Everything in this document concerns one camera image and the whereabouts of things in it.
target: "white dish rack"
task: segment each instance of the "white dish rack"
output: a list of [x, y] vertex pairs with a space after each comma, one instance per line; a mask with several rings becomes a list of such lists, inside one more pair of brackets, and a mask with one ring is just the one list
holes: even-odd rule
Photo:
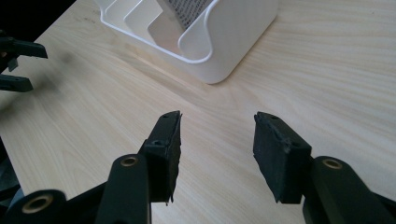
[[213, 0], [181, 31], [156, 0], [94, 1], [102, 23], [207, 84], [231, 74], [274, 20], [278, 6], [277, 0]]

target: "wood grain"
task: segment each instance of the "wood grain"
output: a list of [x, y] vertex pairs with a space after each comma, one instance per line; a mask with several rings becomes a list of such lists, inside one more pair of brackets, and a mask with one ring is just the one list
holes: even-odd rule
[[27, 93], [0, 94], [0, 135], [25, 193], [68, 198], [106, 181], [158, 117], [180, 110], [175, 202], [153, 223], [304, 223], [276, 204], [252, 154], [258, 111], [285, 120], [313, 156], [348, 162], [396, 200], [396, 2], [280, 0], [275, 21], [223, 82], [206, 85], [137, 49], [77, 1], [20, 57]]

